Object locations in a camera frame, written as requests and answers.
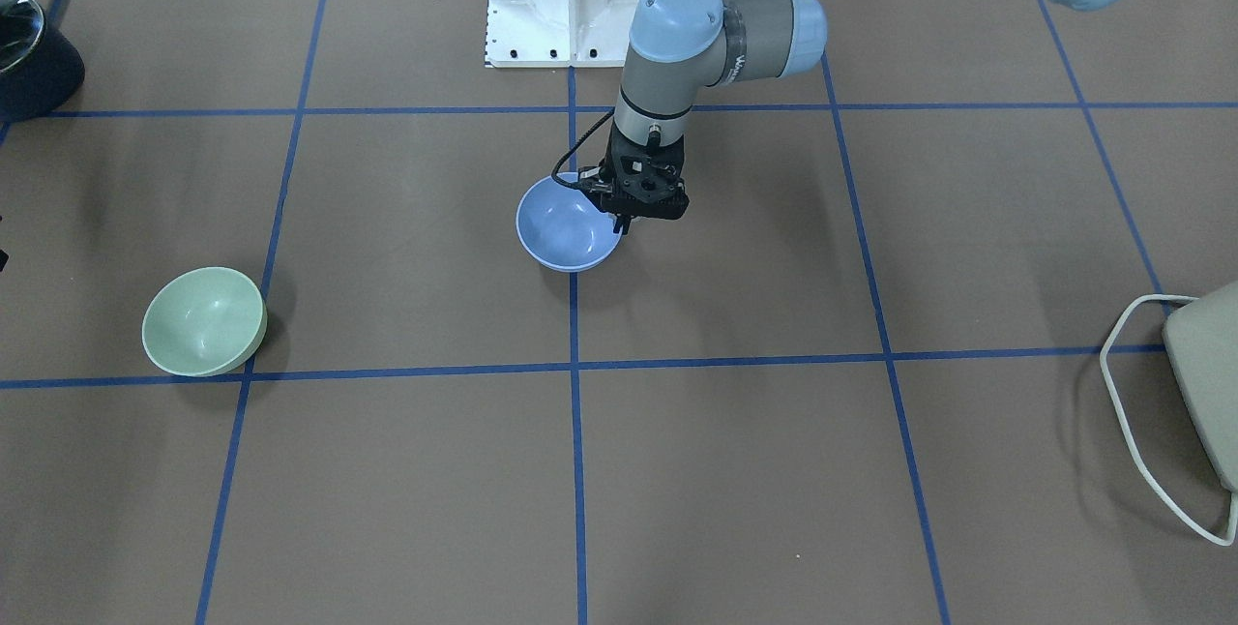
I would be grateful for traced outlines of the blue bowl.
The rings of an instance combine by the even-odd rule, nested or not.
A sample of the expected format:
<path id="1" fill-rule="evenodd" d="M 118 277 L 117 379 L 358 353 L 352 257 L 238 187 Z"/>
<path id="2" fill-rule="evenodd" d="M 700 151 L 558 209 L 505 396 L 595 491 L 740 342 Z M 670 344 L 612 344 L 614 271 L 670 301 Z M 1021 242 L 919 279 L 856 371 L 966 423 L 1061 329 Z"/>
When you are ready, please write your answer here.
<path id="1" fill-rule="evenodd" d="M 522 194 L 515 212 L 517 241 L 545 269 L 579 274 L 610 257 L 621 243 L 614 218 L 579 191 L 567 188 L 576 172 L 539 179 Z"/>

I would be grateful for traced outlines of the green bowl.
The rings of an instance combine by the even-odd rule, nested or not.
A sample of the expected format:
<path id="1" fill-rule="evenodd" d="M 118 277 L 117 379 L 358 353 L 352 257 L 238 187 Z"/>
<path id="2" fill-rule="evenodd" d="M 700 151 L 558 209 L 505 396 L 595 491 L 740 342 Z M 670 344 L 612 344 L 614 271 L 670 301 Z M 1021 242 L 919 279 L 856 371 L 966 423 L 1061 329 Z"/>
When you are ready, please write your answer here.
<path id="1" fill-rule="evenodd" d="M 141 322 L 144 351 L 173 375 L 230 373 L 262 344 L 267 307 L 248 274 L 222 265 L 181 274 L 151 300 Z"/>

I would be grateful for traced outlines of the cream toaster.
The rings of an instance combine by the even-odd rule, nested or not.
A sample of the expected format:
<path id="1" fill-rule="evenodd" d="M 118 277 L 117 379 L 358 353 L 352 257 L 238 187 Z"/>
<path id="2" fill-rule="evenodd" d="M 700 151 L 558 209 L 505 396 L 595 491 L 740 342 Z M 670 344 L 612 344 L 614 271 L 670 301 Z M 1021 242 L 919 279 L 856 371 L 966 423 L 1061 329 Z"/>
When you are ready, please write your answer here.
<path id="1" fill-rule="evenodd" d="M 1195 434 L 1222 486 L 1237 490 L 1237 283 L 1172 312 L 1164 347 Z"/>

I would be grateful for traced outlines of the dark blue saucepan with lid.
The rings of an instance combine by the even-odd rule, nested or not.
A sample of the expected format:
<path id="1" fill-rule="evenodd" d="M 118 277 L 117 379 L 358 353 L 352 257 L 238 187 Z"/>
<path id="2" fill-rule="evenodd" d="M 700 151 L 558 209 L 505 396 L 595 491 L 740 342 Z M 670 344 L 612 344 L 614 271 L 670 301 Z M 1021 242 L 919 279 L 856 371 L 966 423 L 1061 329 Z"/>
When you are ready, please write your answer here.
<path id="1" fill-rule="evenodd" d="M 79 90 L 85 67 L 37 0 L 1 0 L 1 123 L 53 111 Z"/>

